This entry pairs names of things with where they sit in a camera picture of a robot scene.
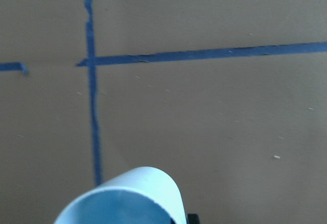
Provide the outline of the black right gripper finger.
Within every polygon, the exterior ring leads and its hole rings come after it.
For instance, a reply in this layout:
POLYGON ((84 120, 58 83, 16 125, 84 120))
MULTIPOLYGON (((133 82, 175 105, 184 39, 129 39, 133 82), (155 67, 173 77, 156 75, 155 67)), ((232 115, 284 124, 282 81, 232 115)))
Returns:
POLYGON ((199 224, 199 216, 187 215, 187 224, 199 224))

